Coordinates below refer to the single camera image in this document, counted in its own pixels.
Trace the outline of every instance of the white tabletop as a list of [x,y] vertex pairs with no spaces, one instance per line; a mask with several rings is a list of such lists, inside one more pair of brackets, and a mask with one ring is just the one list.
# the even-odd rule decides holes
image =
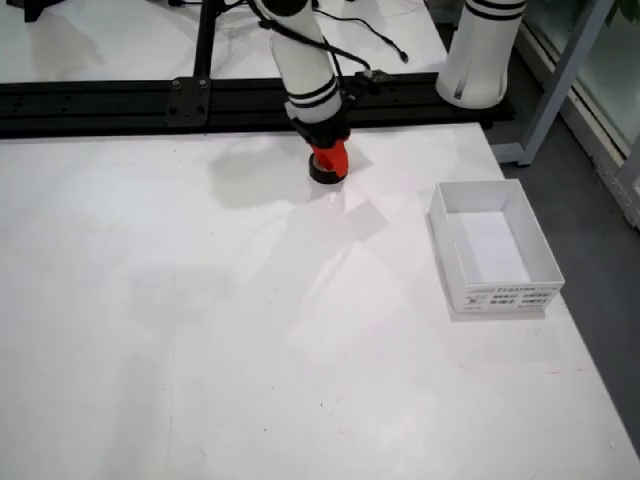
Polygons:
[[[317,15],[327,39],[389,73],[439,71],[446,51],[422,0],[321,0],[334,15],[367,20],[410,57],[358,24]],[[65,0],[24,24],[22,11],[0,4],[0,82],[168,80],[193,73],[200,7],[166,0]],[[270,32],[248,7],[218,20],[212,78],[276,77]],[[341,62],[345,74],[362,68]]]
[[0,477],[630,479],[561,298],[448,307],[426,214],[472,125],[0,146]]

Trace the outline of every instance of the metal frame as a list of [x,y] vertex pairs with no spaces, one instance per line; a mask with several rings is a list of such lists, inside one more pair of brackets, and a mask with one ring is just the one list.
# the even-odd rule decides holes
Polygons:
[[636,140],[622,167],[594,157],[596,170],[629,224],[640,229],[640,139]]
[[[223,0],[203,0],[192,77],[173,81],[46,82],[0,85],[0,138],[150,135],[293,130],[281,79],[211,80],[216,17]],[[395,75],[368,89],[348,114],[352,127],[509,120],[508,102],[471,111],[436,93],[437,74]]]
[[[571,86],[578,76],[578,70],[596,41],[612,4],[613,0],[591,0],[586,5],[553,75],[544,86],[544,95],[522,139],[509,147],[494,147],[498,162],[518,163],[521,166],[533,163],[533,159],[538,154],[542,142],[571,91]],[[505,151],[508,151],[509,155],[503,155]]]

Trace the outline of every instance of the open box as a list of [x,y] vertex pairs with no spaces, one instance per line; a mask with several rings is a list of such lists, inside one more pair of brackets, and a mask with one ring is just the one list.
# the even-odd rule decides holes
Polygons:
[[517,180],[439,183],[430,217],[455,311],[543,310],[564,285]]

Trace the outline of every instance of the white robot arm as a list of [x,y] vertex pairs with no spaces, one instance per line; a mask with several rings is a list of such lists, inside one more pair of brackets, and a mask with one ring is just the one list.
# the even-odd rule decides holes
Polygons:
[[327,44],[311,0],[248,3],[263,26],[274,31],[271,51],[289,96],[285,108],[296,130],[313,149],[312,178],[325,184],[342,181],[348,171],[346,106],[329,54],[319,48]]

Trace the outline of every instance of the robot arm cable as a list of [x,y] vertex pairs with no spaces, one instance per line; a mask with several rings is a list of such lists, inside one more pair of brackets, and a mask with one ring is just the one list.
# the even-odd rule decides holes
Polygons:
[[304,35],[299,34],[298,32],[294,32],[293,30],[288,29],[287,27],[281,25],[280,23],[267,18],[264,15],[264,13],[260,10],[260,8],[258,8],[258,6],[255,3],[255,0],[247,0],[247,4],[249,5],[253,13],[255,13],[256,16],[260,19],[260,26],[262,26],[263,28],[273,30],[274,32],[279,33],[283,37],[287,37],[291,40],[295,40],[296,42],[300,42],[304,45],[315,47],[320,50],[324,50],[325,52],[331,53],[333,55],[344,57],[348,60],[359,63],[367,70],[367,72],[371,71],[371,65],[369,65],[369,63],[366,60],[363,60],[357,55],[353,55],[352,53],[346,52],[341,48],[334,47],[329,42],[327,42],[326,39],[325,39],[325,43],[311,40],[310,38],[307,38]]

